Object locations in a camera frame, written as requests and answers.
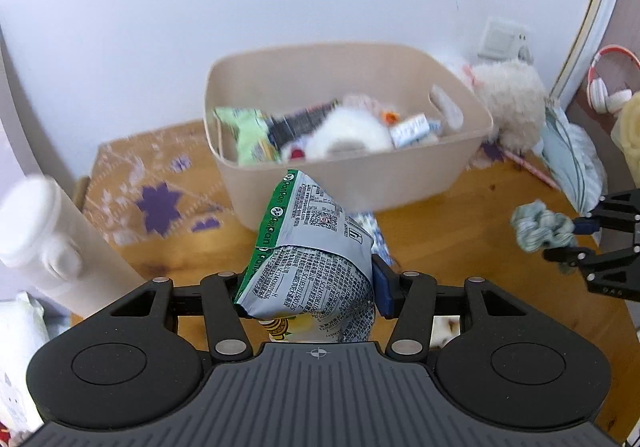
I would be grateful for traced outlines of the teal knitted scrunchie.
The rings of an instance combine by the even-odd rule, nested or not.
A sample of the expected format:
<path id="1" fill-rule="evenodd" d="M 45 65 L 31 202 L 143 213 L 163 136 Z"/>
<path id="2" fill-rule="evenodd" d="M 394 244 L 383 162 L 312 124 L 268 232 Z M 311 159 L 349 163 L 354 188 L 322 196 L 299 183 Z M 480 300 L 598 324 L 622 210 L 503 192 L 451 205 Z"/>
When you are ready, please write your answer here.
<path id="1" fill-rule="evenodd" d="M 578 245 L 573 220 L 549 210 L 540 200 L 517 207 L 510 224 L 516 243 L 526 253 Z"/>

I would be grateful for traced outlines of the blue white patterned small box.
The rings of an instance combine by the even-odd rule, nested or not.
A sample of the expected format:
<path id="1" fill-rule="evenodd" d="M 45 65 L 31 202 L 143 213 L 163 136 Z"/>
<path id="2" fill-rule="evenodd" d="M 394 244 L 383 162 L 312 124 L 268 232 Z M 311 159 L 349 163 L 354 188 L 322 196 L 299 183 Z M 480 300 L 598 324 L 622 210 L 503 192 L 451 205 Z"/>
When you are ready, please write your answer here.
<path id="1" fill-rule="evenodd" d="M 389 267 L 392 267 L 394 260 L 374 214 L 371 212 L 352 213 L 350 217 L 372 237 L 372 253 L 377 254 Z"/>

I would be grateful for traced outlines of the grey green chip bag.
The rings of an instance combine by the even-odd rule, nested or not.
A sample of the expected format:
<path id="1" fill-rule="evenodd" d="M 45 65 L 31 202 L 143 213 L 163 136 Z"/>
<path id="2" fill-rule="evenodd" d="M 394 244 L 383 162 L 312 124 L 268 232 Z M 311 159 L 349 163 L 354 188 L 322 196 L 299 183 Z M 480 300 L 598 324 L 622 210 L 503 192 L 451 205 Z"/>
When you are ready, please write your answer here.
<path id="1" fill-rule="evenodd" d="M 302 171 L 273 190 L 234 304 L 273 342 L 366 342 L 373 239 Z"/>

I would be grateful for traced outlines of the blue white small packet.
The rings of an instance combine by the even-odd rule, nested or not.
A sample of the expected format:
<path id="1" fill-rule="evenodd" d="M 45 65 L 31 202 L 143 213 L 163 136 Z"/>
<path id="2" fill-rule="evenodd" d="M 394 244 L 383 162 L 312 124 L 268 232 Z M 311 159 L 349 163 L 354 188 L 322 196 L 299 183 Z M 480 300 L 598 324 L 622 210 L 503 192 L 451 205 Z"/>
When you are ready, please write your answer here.
<path id="1" fill-rule="evenodd" d="M 440 133 L 442 121 L 427 118 L 424 114 L 402 120 L 390 128 L 390 138 L 396 148 L 437 142 Z"/>

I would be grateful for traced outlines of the pale blue patterned cloth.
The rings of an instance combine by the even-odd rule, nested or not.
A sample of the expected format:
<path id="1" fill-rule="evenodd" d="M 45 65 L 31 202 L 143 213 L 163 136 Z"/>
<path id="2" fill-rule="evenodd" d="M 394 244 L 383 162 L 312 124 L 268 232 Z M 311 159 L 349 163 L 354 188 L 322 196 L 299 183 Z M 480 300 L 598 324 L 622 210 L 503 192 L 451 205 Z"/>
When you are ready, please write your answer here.
<path id="1" fill-rule="evenodd" d="M 585 129 L 568 121 L 554 105 L 546 107 L 541 130 L 542 160 L 576 212 L 585 215 L 608 191 L 608 177 Z"/>

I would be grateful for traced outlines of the pink striped straw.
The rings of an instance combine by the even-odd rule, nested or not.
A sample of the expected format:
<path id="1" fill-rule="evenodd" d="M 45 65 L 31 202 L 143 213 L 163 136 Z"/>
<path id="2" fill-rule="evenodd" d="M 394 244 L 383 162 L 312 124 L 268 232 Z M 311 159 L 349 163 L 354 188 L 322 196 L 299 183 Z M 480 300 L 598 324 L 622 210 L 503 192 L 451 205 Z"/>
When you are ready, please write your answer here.
<path id="1" fill-rule="evenodd" d="M 535 176 L 535 178 L 538 178 L 539 181 L 543 182 L 544 184 L 546 184 L 547 186 L 549 186 L 554 190 L 560 190 L 560 186 L 555 183 L 554 179 L 550 178 L 548 174 L 542 172 L 537 167 L 535 167 L 533 163 L 530 163 L 529 161 L 527 161 L 526 159 L 522 158 L 519 155 L 515 155 L 513 152 L 510 152 L 510 150 L 508 149 L 502 149 L 501 152 L 506 158 L 508 158 L 509 160 L 517 164 L 519 167 L 526 170 L 529 174 L 532 174 L 533 176 Z"/>

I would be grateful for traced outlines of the pink white headphones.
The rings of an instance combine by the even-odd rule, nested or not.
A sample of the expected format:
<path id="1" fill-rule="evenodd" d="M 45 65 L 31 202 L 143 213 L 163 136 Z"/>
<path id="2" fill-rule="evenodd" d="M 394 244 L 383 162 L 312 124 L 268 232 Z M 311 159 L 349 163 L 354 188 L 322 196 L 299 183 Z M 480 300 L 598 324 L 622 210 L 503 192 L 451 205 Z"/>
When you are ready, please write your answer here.
<path id="1" fill-rule="evenodd" d="M 587 74 L 587 100 L 597 115 L 617 115 L 639 87 L 639 58 L 618 44 L 602 46 Z"/>

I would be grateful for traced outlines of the white cylindrical bottle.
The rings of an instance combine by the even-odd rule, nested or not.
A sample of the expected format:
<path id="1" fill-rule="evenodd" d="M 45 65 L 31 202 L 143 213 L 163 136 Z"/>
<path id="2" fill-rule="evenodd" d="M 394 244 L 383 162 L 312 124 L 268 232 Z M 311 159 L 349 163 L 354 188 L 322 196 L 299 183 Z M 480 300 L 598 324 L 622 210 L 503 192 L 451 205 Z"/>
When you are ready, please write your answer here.
<path id="1" fill-rule="evenodd" d="M 1 200 L 1 262 L 86 318 L 144 284 L 49 176 L 29 175 Z"/>

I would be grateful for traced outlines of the white fluffy plush toy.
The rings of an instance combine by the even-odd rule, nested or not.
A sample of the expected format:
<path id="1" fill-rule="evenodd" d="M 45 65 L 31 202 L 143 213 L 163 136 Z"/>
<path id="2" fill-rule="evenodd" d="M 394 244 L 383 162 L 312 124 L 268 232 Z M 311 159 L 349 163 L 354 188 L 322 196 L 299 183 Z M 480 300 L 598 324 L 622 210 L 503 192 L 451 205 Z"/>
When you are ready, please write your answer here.
<path id="1" fill-rule="evenodd" d="M 529 152 L 538 144 L 549 96 L 533 65 L 517 58 L 476 65 L 450 58 L 442 64 L 491 114 L 491 143 L 514 154 Z"/>

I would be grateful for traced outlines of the brown floral patterned box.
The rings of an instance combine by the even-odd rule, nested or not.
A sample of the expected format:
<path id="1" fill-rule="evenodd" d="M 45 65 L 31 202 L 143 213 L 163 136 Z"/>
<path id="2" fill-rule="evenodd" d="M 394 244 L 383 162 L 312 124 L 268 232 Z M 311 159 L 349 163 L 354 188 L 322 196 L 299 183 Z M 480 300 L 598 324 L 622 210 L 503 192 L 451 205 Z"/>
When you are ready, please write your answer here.
<path id="1" fill-rule="evenodd" d="M 118 248 L 234 221 L 201 121 L 100 145 L 82 212 Z"/>

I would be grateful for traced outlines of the beige plastic storage bin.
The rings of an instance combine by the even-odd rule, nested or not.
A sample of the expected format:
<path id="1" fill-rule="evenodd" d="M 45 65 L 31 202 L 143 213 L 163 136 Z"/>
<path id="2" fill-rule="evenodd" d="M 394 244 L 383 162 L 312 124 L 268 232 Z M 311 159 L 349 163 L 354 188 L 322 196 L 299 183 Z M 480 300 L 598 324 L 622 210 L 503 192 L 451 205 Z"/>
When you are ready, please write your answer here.
<path id="1" fill-rule="evenodd" d="M 438 195 L 494 125 L 432 56 L 390 43 L 321 43 L 221 58 L 205 90 L 205 132 L 238 220 L 256 228 L 288 170 L 345 210 Z"/>

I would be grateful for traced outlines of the light green snack bag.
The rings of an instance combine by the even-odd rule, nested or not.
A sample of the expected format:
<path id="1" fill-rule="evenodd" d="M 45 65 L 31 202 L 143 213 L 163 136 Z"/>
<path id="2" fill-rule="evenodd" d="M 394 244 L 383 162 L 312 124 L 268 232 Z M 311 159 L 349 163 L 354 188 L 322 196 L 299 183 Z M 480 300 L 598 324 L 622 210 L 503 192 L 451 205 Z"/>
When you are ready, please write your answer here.
<path id="1" fill-rule="evenodd" d="M 239 166 L 280 161 L 280 152 L 269 141 L 269 126 L 262 111 L 219 107 L 214 114 L 232 133 Z"/>

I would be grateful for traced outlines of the dark purple snack bar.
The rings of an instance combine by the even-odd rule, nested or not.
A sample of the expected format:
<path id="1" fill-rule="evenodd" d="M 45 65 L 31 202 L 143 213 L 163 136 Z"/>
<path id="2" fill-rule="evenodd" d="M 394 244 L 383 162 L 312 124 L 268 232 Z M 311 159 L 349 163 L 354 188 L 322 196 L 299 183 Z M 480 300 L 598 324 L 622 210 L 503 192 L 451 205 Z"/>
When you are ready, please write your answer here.
<path id="1" fill-rule="evenodd" d="M 308 135 L 321 126 L 326 117 L 337 107 L 338 100 L 294 112 L 282 117 L 267 119 L 268 140 L 281 149 L 297 138 Z"/>

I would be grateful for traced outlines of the white wall socket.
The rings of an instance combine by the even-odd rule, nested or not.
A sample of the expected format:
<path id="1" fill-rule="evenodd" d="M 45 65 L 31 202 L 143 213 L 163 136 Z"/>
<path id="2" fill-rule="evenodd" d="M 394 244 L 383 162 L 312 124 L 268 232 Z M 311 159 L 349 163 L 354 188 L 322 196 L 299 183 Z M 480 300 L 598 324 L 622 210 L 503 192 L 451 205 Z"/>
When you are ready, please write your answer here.
<path id="1" fill-rule="evenodd" d="M 477 56 L 493 62 L 518 59 L 533 65 L 531 35 L 532 30 L 526 25 L 499 17 L 489 17 L 480 38 Z"/>

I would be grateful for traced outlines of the lavender board leaning on wall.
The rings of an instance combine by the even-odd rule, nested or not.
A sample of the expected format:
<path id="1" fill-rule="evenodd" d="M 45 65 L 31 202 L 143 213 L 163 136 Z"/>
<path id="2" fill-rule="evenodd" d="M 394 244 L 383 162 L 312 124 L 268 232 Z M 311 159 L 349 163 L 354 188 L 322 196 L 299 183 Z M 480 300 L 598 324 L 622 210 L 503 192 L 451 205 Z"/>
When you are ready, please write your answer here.
<path id="1" fill-rule="evenodd" d="M 32 248 L 46 226 L 44 204 L 52 201 L 44 185 L 51 173 L 70 190 L 74 178 L 52 141 L 36 121 L 17 77 L 8 44 L 1 43 L 1 252 L 22 253 Z"/>

